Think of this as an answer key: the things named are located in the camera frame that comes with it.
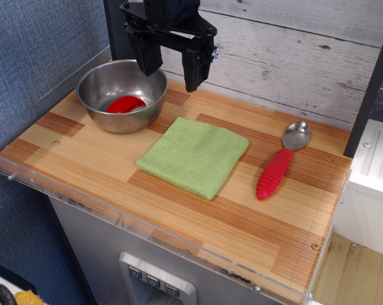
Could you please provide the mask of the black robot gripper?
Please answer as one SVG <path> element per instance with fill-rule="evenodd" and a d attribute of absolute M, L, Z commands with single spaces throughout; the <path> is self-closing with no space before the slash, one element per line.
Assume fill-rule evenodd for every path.
<path fill-rule="evenodd" d="M 161 46 L 182 52 L 186 91 L 208 78 L 218 51 L 215 26 L 200 16 L 200 1 L 124 1 L 125 31 L 140 70 L 151 76 L 163 64 Z"/>

